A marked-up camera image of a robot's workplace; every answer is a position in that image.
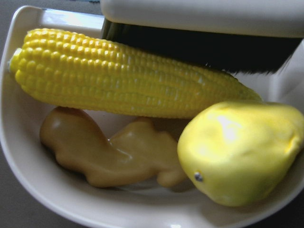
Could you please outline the tan toy ginger root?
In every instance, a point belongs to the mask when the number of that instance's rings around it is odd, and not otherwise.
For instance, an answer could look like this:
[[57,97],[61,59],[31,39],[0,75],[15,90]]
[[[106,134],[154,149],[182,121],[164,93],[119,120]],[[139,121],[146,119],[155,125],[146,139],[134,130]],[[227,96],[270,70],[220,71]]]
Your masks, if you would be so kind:
[[84,111],[57,107],[40,128],[41,143],[64,168],[83,174],[99,188],[133,184],[155,177],[170,188],[186,179],[177,156],[177,141],[140,117],[107,138]]

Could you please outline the yellow toy corn cob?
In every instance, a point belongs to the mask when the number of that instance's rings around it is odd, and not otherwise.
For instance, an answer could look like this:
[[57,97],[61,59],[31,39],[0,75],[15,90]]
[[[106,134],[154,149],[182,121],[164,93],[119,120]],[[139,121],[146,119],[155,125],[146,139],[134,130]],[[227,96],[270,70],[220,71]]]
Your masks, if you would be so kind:
[[192,118],[229,100],[261,97],[232,75],[60,29],[29,31],[9,70],[52,105],[160,118]]

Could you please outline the cream plastic dustpan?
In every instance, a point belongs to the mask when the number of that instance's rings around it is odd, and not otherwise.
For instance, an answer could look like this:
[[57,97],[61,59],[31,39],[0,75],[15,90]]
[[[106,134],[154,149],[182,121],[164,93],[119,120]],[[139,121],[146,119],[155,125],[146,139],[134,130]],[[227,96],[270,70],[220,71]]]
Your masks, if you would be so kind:
[[83,177],[59,167],[39,140],[52,106],[25,94],[9,74],[8,61],[28,30],[54,27],[101,35],[103,16],[23,6],[8,18],[10,27],[0,66],[0,141],[20,187],[55,213],[91,228],[242,228],[278,211],[286,227],[304,208],[284,210],[304,200],[304,156],[299,154],[286,178],[261,202],[247,207],[220,206],[185,181],[174,189],[155,179],[116,189],[97,189]]

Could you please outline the cream hand brush black bristles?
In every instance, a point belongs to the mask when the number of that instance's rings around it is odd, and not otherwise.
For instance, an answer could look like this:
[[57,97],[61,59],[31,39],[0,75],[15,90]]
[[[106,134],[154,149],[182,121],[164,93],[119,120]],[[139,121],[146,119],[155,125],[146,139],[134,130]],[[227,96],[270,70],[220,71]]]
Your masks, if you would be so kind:
[[231,73],[273,73],[304,39],[301,0],[103,0],[103,38]]

